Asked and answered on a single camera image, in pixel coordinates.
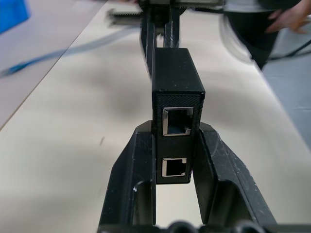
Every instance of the black pants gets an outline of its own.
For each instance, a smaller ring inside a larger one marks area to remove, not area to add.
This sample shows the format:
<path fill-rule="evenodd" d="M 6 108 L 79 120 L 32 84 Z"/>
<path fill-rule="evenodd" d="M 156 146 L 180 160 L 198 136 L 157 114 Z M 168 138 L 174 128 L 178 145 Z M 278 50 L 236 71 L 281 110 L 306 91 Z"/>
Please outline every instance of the black pants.
<path fill-rule="evenodd" d="M 252 59 L 260 69 L 264 67 L 274 47 L 278 33 L 265 33 L 273 22 L 268 19 L 271 12 L 237 13 L 225 12 L 233 31 L 248 48 Z"/>

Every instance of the robotic arm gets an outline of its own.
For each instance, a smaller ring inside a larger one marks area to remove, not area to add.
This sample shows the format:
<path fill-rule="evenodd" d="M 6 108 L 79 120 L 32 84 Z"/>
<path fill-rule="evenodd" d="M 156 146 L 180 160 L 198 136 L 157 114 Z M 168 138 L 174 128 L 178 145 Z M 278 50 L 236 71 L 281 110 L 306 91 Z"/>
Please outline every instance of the robotic arm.
<path fill-rule="evenodd" d="M 178 48 L 179 16 L 186 7 L 221 4 L 140 0 L 141 13 L 110 12 L 115 24 L 140 24 L 153 119 L 135 129 L 112 168 L 98 233 L 311 232 L 311 226 L 278 226 L 247 167 L 201 122 L 205 90 L 189 51 Z M 160 34 L 163 48 L 156 46 Z M 189 183 L 192 175 L 204 226 L 155 227 L 156 185 Z"/>

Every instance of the blue cable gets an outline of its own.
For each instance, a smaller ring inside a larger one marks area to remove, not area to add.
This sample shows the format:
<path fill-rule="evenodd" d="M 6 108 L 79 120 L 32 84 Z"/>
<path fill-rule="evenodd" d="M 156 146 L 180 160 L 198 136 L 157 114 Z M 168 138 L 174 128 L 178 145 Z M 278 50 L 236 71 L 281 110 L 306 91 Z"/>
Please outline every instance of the blue cable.
<path fill-rule="evenodd" d="M 46 60 L 49 60 L 52 58 L 58 58 L 58 57 L 62 56 L 65 52 L 66 52 L 66 55 L 71 55 L 71 54 L 76 54 L 76 53 L 84 52 L 87 50 L 95 49 L 99 46 L 103 46 L 103 45 L 107 45 L 109 43 L 112 43 L 112 42 L 114 42 L 114 41 L 116 41 L 122 37 L 125 37 L 125 36 L 127 36 L 133 32 L 137 32 L 138 30 L 139 30 L 139 26 L 138 27 L 137 26 L 128 27 L 126 29 L 117 31 L 117 32 L 112 33 L 108 36 L 100 38 L 98 40 L 86 43 L 84 45 L 80 45 L 80 46 L 77 46 L 74 48 L 69 48 L 67 50 L 58 50 L 55 52 L 51 52 L 49 54 L 36 57 L 36 58 L 29 60 L 29 61 L 26 61 L 26 62 L 21 62 L 21 63 L 14 65 L 8 69 L 5 69 L 0 73 L 0 75 L 1 76 L 9 76 L 9 75 L 15 74 L 15 73 L 23 70 L 24 68 L 26 68 L 30 65 L 33 65 L 33 64 L 36 64 L 39 62 L 43 62 L 43 61 L 46 61 Z"/>

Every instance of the gray floor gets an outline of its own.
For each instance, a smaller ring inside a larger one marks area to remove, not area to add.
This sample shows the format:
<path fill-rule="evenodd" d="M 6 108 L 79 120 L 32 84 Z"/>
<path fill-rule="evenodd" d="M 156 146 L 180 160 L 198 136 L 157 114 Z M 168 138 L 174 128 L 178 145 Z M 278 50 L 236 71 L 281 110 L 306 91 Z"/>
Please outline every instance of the gray floor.
<path fill-rule="evenodd" d="M 104 1 L 27 0 L 31 18 L 0 34 L 0 71 L 56 50 L 67 49 L 100 10 Z M 0 128 L 61 54 L 0 78 Z"/>
<path fill-rule="evenodd" d="M 303 35 L 283 30 L 273 55 L 286 54 L 311 40 L 311 25 L 306 29 L 309 33 Z M 303 51 L 311 51 L 311 46 Z M 311 54 L 270 62 L 263 73 L 311 149 Z"/>

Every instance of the person's hand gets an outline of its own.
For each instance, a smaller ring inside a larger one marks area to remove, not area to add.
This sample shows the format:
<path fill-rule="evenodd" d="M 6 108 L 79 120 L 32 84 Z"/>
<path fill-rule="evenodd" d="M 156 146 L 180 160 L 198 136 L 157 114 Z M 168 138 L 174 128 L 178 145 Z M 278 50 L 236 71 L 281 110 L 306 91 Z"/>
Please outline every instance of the person's hand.
<path fill-rule="evenodd" d="M 293 23 L 300 20 L 308 10 L 308 1 L 310 0 L 302 0 L 296 6 L 282 12 L 281 10 L 277 10 L 273 12 L 269 19 L 276 19 L 273 24 L 271 24 L 267 29 L 266 33 L 274 33 L 278 32 L 283 28 L 290 27 Z"/>

